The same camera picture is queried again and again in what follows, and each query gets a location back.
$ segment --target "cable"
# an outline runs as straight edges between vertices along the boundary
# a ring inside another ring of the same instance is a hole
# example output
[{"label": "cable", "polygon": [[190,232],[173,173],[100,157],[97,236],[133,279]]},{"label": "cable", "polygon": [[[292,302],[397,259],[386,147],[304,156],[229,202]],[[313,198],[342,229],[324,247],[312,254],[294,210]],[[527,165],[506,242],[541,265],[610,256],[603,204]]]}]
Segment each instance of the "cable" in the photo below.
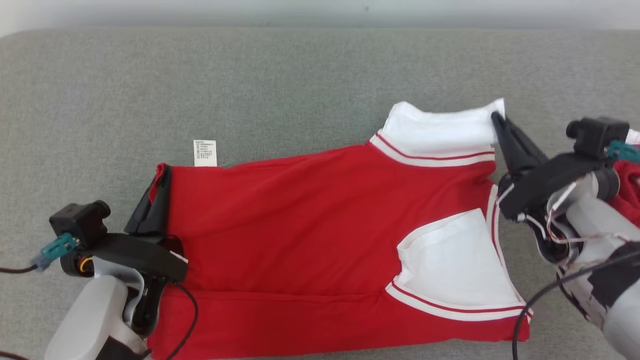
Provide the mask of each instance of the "cable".
[{"label": "cable", "polygon": [[184,346],[184,344],[187,342],[187,340],[189,339],[189,337],[191,336],[191,333],[193,332],[193,329],[196,327],[196,323],[198,322],[198,303],[196,302],[196,298],[193,297],[193,295],[189,292],[189,290],[185,289],[182,285],[180,285],[177,281],[175,281],[173,283],[178,289],[182,290],[182,292],[184,292],[189,299],[191,299],[191,302],[193,303],[193,310],[194,310],[194,315],[193,315],[193,322],[191,323],[191,327],[189,328],[189,330],[187,331],[187,333],[184,335],[184,338],[182,339],[182,341],[180,341],[180,343],[178,344],[178,346],[175,347],[175,349],[171,352],[171,354],[169,354],[169,356],[166,358],[166,360],[171,360],[173,359],[173,357],[178,354],[178,351],[180,351],[180,349]]},{"label": "cable", "polygon": [[24,269],[0,268],[0,272],[5,274],[26,274],[28,272],[32,272],[33,270],[36,270],[37,268],[38,268],[37,265],[31,265],[28,268],[24,268]]},{"label": "cable", "polygon": [[533,297],[529,301],[527,301],[526,305],[524,306],[524,309],[522,309],[522,311],[520,312],[520,316],[518,316],[518,320],[516,321],[516,326],[513,329],[513,339],[511,340],[511,351],[513,353],[513,360],[518,360],[518,335],[520,335],[520,327],[522,326],[522,320],[524,320],[524,317],[527,314],[527,312],[530,310],[531,306],[533,306],[533,304],[535,304],[542,296],[544,296],[546,293],[550,292],[551,290],[555,289],[556,287],[566,282],[569,282],[571,280],[574,280],[580,276],[583,276],[584,274],[588,274],[590,272],[607,268],[611,265],[621,263],[624,260],[628,260],[638,255],[640,255],[640,250],[631,252],[629,254],[625,254],[622,256],[618,256],[617,258],[614,258],[614,259],[608,259],[603,263],[590,266],[588,268],[584,268],[578,272],[575,272],[571,275],[563,277],[562,279],[558,279],[550,283],[549,285],[545,286],[542,290],[538,291],[535,295],[533,295]]},{"label": "cable", "polygon": [[0,357],[6,357],[7,359],[13,360],[29,360],[26,357],[22,357],[20,355],[12,354],[10,352],[4,352],[0,350]]},{"label": "cable", "polygon": [[598,239],[603,239],[603,238],[617,238],[622,240],[625,243],[630,242],[631,240],[629,240],[629,238],[627,238],[627,236],[625,236],[624,234],[620,234],[620,233],[597,233],[595,235],[591,235],[591,236],[586,236],[583,238],[559,238],[554,232],[553,230],[551,230],[551,224],[553,219],[555,218],[555,213],[556,211],[552,208],[549,212],[549,216],[547,217],[547,234],[549,236],[549,238],[557,244],[568,244],[568,243],[582,243],[585,241],[589,241],[589,240],[598,240]]},{"label": "cable", "polygon": [[525,219],[530,221],[532,224],[537,226],[538,229],[540,229],[540,233],[542,234],[542,236],[546,234],[545,228],[542,226],[542,224],[539,221],[536,220],[536,218],[532,217],[531,215],[525,215],[524,217]]},{"label": "cable", "polygon": [[80,272],[85,272],[84,265],[87,264],[89,261],[93,261],[93,256],[83,257],[80,260]]}]

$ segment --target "teal connector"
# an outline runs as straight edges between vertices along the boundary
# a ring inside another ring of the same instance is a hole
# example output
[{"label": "teal connector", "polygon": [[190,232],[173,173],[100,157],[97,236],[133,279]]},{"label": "teal connector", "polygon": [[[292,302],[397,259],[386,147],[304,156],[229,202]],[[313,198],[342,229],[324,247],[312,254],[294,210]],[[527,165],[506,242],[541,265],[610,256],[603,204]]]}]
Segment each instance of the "teal connector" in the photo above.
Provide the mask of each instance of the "teal connector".
[{"label": "teal connector", "polygon": [[36,272],[43,272],[53,261],[72,252],[77,246],[76,239],[71,234],[64,233],[43,247],[40,254],[31,260],[31,264],[38,267]]},{"label": "teal connector", "polygon": [[633,163],[640,163],[640,151],[638,151],[638,148],[620,140],[613,140],[609,144],[607,156],[614,160],[627,160]]}]

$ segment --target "gray surface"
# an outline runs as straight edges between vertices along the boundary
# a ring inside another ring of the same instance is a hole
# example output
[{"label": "gray surface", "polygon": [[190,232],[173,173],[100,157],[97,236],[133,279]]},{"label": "gray surface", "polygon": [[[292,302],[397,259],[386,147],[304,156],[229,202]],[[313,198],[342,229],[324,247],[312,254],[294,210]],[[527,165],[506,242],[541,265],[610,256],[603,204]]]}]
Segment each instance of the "gray surface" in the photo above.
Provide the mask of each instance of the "gray surface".
[{"label": "gray surface", "polygon": [[[391,106],[456,111],[506,98],[548,154],[566,124],[607,114],[640,127],[640,33],[317,29],[73,29],[0,39],[0,264],[24,266],[69,202],[103,199],[120,230],[157,163],[316,152],[366,141]],[[505,170],[499,163],[498,172]],[[501,222],[520,293],[554,278],[526,226]],[[0,349],[41,359],[84,281],[55,264],[0,275]],[[534,308],[522,359],[617,359],[559,292]],[[510,359],[508,343],[447,343],[303,357]]]}]

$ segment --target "clothing label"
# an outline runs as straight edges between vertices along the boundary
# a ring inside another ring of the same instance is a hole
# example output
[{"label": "clothing label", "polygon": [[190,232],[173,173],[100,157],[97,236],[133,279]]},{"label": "clothing label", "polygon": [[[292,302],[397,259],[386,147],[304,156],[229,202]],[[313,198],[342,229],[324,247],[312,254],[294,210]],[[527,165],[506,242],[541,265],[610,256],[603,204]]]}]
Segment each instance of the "clothing label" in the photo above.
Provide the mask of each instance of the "clothing label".
[{"label": "clothing label", "polygon": [[217,167],[215,140],[193,140],[193,164],[196,167]]}]

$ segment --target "red and white stripe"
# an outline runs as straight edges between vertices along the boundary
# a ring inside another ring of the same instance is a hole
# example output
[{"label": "red and white stripe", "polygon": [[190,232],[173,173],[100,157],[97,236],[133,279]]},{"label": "red and white stripe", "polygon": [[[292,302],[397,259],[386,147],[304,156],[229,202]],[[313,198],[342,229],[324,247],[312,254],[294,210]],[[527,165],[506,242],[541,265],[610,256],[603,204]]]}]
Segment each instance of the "red and white stripe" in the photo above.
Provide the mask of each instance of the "red and white stripe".
[{"label": "red and white stripe", "polygon": [[482,161],[495,161],[495,149],[490,145],[477,147],[472,151],[448,152],[446,154],[433,154],[432,156],[413,156],[394,147],[382,135],[381,131],[378,131],[369,142],[389,158],[403,164],[418,167],[459,167]]},{"label": "red and white stripe", "polygon": [[[504,256],[500,249],[500,243],[498,239],[498,220],[499,220],[499,208],[496,202],[497,198],[497,186],[493,186],[486,210],[486,225],[487,229],[491,233],[493,247],[496,250],[504,275],[506,276],[511,289],[515,297],[518,299],[514,304],[496,304],[491,306],[455,306],[444,302],[439,302],[435,299],[431,299],[423,294],[418,294],[415,291],[399,284],[397,282],[398,277],[389,283],[386,287],[387,293],[394,297],[396,300],[407,304],[415,309],[424,311],[426,313],[439,316],[442,318],[448,318],[451,320],[460,321],[488,321],[499,320],[503,318],[516,317],[520,314],[525,306],[525,301],[518,294],[509,274],[505,267]],[[531,321],[533,312],[529,310],[527,312],[527,321]]]}]

